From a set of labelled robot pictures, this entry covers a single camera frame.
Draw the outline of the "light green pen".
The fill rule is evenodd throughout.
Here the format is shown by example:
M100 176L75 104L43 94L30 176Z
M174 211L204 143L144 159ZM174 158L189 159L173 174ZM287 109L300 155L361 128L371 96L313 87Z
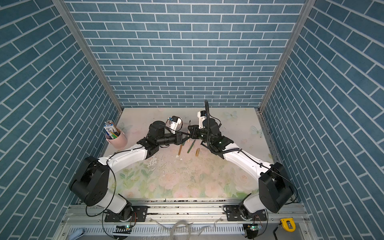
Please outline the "light green pen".
M189 154L191 152L191 150L193 149L194 147L194 144L195 144L196 140L193 140L190 147L188 148L188 151L187 151L187 154Z

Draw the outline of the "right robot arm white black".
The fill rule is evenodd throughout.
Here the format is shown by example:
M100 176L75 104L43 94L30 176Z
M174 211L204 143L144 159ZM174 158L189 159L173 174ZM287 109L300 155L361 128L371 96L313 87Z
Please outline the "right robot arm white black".
M282 164L271 164L247 153L221 134L215 120L205 119L200 125L188 126L188 131L190 138L206 143L212 154L237 165L257 181L259 192L249 194L239 204L239 211L246 220L262 210L278 213L295 194L296 187Z

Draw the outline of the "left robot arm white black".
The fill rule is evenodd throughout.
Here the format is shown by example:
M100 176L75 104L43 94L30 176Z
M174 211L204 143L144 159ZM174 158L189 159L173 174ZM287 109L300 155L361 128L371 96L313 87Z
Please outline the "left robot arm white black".
M69 183L69 189L88 207L99 206L110 214L116 214L120 222L129 221L134 215L132 204L116 193L117 185L109 189L110 175L117 181L116 173L120 170L150 158L161 146L181 145L189 138L190 134L171 132L164 122L155 121L150 124L147 135L134 146L108 157L85 158Z

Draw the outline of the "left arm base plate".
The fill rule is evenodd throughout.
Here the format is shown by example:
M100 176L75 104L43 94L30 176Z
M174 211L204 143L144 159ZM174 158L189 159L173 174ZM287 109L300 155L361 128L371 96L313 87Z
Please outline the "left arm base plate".
M148 206L128 206L118 214L107 210L104 220L107 223L145 222L148 208Z

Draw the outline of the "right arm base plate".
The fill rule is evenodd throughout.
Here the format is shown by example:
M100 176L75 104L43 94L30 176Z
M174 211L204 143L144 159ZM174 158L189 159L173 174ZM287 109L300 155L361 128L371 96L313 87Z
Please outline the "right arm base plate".
M229 222L238 221L266 221L267 215L265 210L260 210L255 213L250 213L245 207L239 205L224 205L222 209Z

